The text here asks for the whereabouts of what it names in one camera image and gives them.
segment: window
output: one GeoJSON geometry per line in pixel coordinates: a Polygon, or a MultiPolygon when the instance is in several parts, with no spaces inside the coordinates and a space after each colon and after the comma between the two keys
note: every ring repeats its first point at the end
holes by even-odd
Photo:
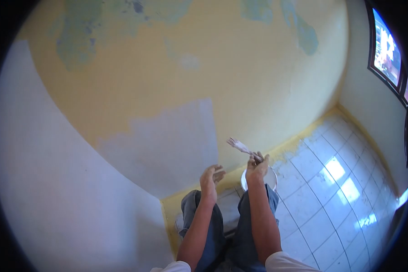
{"type": "Polygon", "coordinates": [[[408,77],[400,50],[378,12],[368,3],[366,6],[370,23],[368,69],[392,90],[404,106],[408,106],[408,77]]]}

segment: forearm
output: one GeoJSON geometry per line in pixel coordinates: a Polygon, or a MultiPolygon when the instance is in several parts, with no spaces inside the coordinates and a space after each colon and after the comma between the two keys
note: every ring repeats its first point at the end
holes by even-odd
{"type": "Polygon", "coordinates": [[[252,237],[257,249],[258,259],[265,264],[273,253],[282,251],[280,231],[272,214],[263,180],[248,183],[251,209],[252,237]]]}
{"type": "Polygon", "coordinates": [[[177,261],[188,263],[192,271],[195,270],[204,251],[213,207],[214,202],[201,199],[192,224],[178,249],[177,261]]]}

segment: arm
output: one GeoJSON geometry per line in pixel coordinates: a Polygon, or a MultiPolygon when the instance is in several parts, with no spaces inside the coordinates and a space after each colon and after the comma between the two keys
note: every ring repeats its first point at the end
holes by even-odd
{"type": "Polygon", "coordinates": [[[282,251],[280,231],[269,207],[263,177],[267,173],[269,155],[256,165],[253,156],[248,161],[246,182],[248,184],[249,204],[251,209],[252,237],[257,249],[258,259],[265,264],[273,253],[282,251]]]}
{"type": "Polygon", "coordinates": [[[178,249],[177,261],[188,263],[192,271],[195,270],[204,251],[213,207],[218,199],[216,184],[225,175],[225,171],[215,173],[215,171],[220,169],[222,169],[222,166],[212,165],[202,174],[200,178],[201,200],[192,224],[178,249]]]}

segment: white sleeve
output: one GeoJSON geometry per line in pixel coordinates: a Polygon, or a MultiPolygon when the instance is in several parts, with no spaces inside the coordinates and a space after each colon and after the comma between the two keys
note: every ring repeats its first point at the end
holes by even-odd
{"type": "Polygon", "coordinates": [[[191,272],[190,265],[187,262],[176,261],[168,264],[164,269],[153,268],[150,272],[191,272]]]}
{"type": "Polygon", "coordinates": [[[301,263],[283,251],[270,255],[265,262],[266,271],[268,272],[317,272],[319,270],[301,263]]]}

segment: paint patch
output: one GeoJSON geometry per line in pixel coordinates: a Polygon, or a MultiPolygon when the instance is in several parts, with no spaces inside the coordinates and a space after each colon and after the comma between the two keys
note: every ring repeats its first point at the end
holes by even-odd
{"type": "Polygon", "coordinates": [[[281,10],[283,12],[286,24],[296,29],[298,37],[298,46],[308,55],[312,56],[319,47],[319,41],[315,29],[296,13],[294,4],[290,0],[280,0],[281,10]]]}
{"type": "Polygon", "coordinates": [[[136,118],[129,133],[100,140],[98,152],[121,174],[161,199],[195,185],[218,162],[210,98],[153,118],[136,118]]]}
{"type": "Polygon", "coordinates": [[[136,36],[141,24],[152,26],[150,20],[176,24],[187,13],[191,2],[65,0],[65,14],[53,22],[47,35],[56,41],[56,53],[65,68],[68,71],[79,70],[95,58],[95,41],[108,40],[105,33],[109,25],[121,25],[120,33],[136,36]],[[60,25],[62,30],[57,35],[60,25]]]}
{"type": "Polygon", "coordinates": [[[271,3],[271,0],[242,0],[240,2],[242,17],[270,24],[273,18],[271,3]]]}
{"type": "Polygon", "coordinates": [[[168,58],[177,62],[182,68],[186,70],[195,70],[200,67],[200,60],[197,56],[191,53],[184,53],[179,55],[175,51],[172,42],[166,37],[163,38],[163,43],[165,44],[166,54],[168,55],[168,58]]]}

